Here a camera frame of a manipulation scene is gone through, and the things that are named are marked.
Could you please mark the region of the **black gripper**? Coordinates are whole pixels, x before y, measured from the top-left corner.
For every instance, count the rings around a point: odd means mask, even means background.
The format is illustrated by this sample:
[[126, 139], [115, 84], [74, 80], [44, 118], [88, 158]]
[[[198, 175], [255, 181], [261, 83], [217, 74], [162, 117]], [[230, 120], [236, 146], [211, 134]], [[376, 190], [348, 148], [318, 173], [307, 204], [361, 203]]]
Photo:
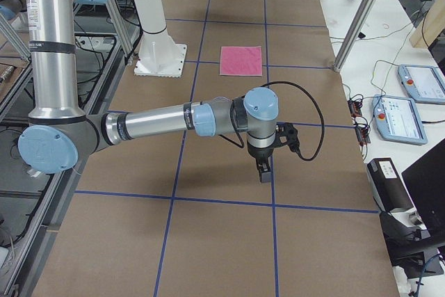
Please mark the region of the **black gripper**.
[[259, 180], [262, 184], [271, 183], [270, 157], [273, 151], [273, 147], [255, 147], [248, 143], [248, 153], [256, 161]]

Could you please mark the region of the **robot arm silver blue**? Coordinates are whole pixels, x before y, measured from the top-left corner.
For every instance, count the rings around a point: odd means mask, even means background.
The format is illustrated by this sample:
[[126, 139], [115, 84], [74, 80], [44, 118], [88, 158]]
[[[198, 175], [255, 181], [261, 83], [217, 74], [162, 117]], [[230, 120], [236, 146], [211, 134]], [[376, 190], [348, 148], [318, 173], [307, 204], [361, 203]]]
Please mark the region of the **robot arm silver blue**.
[[199, 136], [245, 132], [261, 182], [271, 180], [268, 159], [277, 141], [279, 103], [269, 88], [253, 88], [232, 100], [218, 97], [139, 113], [85, 114], [77, 92], [74, 1], [26, 0], [35, 108], [18, 150], [27, 164], [54, 174], [135, 138], [184, 130]]

